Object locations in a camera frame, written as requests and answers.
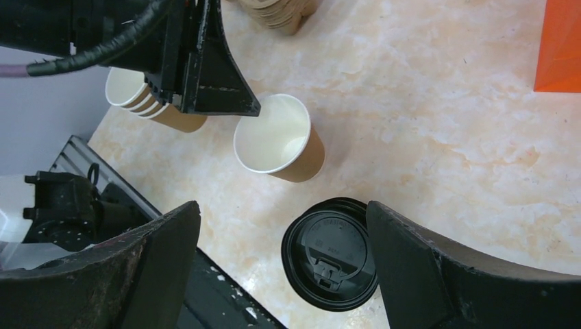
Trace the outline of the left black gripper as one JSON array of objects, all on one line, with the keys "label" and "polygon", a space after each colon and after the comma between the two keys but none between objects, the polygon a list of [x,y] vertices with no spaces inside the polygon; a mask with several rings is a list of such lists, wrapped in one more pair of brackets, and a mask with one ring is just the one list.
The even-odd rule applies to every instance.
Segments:
[{"label": "left black gripper", "polygon": [[191,1],[182,34],[185,10],[185,1],[2,1],[1,46],[50,59],[1,63],[1,76],[119,67],[145,73],[166,98],[181,95],[183,113],[258,116],[260,103],[226,41],[221,2]]}]

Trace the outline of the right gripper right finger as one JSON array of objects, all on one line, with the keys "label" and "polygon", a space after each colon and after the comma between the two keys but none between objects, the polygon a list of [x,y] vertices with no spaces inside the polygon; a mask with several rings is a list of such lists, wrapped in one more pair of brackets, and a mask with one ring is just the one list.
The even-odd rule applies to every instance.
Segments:
[{"label": "right gripper right finger", "polygon": [[580,277],[497,258],[371,201],[367,227],[391,328],[579,328]]}]

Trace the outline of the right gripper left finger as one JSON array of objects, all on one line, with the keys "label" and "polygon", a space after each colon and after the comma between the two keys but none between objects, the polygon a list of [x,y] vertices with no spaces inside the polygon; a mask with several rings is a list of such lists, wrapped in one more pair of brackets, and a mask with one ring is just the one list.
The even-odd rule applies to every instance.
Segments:
[{"label": "right gripper left finger", "polygon": [[201,226],[186,202],[34,269],[1,273],[2,328],[173,328]]}]

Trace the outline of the stack of brown paper cups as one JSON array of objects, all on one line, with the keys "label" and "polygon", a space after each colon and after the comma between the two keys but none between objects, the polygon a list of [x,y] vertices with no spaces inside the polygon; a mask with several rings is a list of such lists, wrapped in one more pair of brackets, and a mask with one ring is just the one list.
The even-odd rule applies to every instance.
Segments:
[{"label": "stack of brown paper cups", "polygon": [[145,74],[139,71],[111,68],[105,95],[112,106],[185,133],[199,130],[207,120],[206,116],[185,114],[171,103],[158,101],[145,82]]}]

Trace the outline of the single brown paper cup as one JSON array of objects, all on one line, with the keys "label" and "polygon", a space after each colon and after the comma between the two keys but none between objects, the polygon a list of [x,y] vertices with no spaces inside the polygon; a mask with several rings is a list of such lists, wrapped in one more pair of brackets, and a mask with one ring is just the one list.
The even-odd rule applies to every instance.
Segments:
[{"label": "single brown paper cup", "polygon": [[325,149],[307,107],[296,97],[275,94],[260,101],[257,117],[239,120],[234,153],[249,171],[289,182],[305,182],[320,172]]}]

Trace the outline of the stack of black cup lids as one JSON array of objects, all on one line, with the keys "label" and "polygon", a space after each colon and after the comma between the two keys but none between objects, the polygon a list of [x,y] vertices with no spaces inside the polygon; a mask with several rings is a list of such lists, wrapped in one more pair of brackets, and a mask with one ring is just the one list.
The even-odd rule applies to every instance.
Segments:
[{"label": "stack of black cup lids", "polygon": [[294,220],[281,244],[284,273],[307,303],[332,312],[362,306],[378,287],[367,205],[348,197],[319,202]]}]

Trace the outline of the brown pulp cup carrier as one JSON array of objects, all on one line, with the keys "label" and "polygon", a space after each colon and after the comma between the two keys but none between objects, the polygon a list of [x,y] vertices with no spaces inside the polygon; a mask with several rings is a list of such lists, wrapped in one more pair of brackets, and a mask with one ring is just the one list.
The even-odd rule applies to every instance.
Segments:
[{"label": "brown pulp cup carrier", "polygon": [[319,6],[315,0],[240,0],[238,3],[261,26],[286,35],[297,33],[304,18]]}]

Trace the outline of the orange paper bag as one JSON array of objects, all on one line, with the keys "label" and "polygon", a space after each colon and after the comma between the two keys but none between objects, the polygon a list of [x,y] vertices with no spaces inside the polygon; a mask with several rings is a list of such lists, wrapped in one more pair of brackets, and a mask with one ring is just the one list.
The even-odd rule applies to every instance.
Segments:
[{"label": "orange paper bag", "polygon": [[580,0],[546,1],[534,91],[580,92]]}]

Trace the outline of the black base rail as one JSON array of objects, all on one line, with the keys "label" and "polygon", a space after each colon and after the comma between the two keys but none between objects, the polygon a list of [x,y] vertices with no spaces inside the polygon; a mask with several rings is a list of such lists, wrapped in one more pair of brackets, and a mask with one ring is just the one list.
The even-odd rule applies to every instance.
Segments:
[{"label": "black base rail", "polygon": [[[89,178],[104,200],[128,205],[148,220],[161,215],[157,208],[78,136],[70,136],[50,170]],[[176,328],[283,326],[206,253],[201,249],[196,250]]]}]

